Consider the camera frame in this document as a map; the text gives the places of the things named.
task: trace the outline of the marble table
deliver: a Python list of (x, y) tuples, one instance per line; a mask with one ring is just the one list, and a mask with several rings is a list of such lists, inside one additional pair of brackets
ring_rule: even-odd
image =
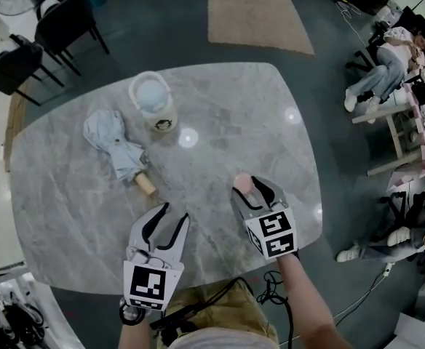
[(51, 111), (14, 140), (12, 207), (26, 262), (37, 281), (79, 292), (122, 294), (122, 263), (134, 221), (156, 203), (135, 183), (118, 182), (109, 157), (83, 137), (98, 108), (119, 110), (127, 139), (146, 146), (148, 176), (172, 220), (169, 239), (191, 216), (178, 287), (208, 284), (266, 264), (229, 201), (236, 174), (279, 184), (298, 227), (298, 246), (319, 237), (321, 196), (311, 143), (277, 69), (221, 63), (160, 71), (178, 108), (175, 131), (152, 132), (128, 96), (130, 79)]

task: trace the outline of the black chair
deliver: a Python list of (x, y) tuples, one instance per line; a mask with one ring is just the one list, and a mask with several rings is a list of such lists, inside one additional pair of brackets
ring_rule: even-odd
[(38, 8), (35, 41), (57, 55), (77, 75), (80, 76), (80, 72), (62, 53), (73, 58), (66, 48), (84, 33), (90, 32), (94, 39), (98, 38), (109, 54), (109, 49), (96, 28), (90, 0), (63, 0), (48, 7), (42, 17), (41, 14), (41, 9)]
[[(422, 15), (416, 15), (413, 10), (409, 7), (403, 9), (403, 13), (400, 16), (400, 19), (392, 27), (403, 27), (410, 31), (413, 35), (416, 35), (423, 27), (425, 27), (425, 18)], [(378, 48), (384, 44), (384, 34), (389, 28), (383, 23), (375, 24), (375, 32), (368, 40), (369, 45), (366, 47), (370, 59), (368, 59), (362, 51), (355, 52), (355, 57), (361, 57), (365, 64), (359, 64), (356, 62), (348, 62), (345, 64), (346, 68), (358, 68), (362, 71), (370, 71), (374, 66), (373, 63), (377, 66), (379, 65), (376, 53)]]
[(9, 52), (0, 53), (0, 92), (11, 95), (16, 92), (34, 105), (40, 106), (33, 98), (21, 92), (18, 88), (30, 76), (41, 81), (34, 73), (40, 68), (61, 87), (64, 86), (58, 78), (42, 64), (43, 49), (35, 43), (19, 38), (20, 46)]

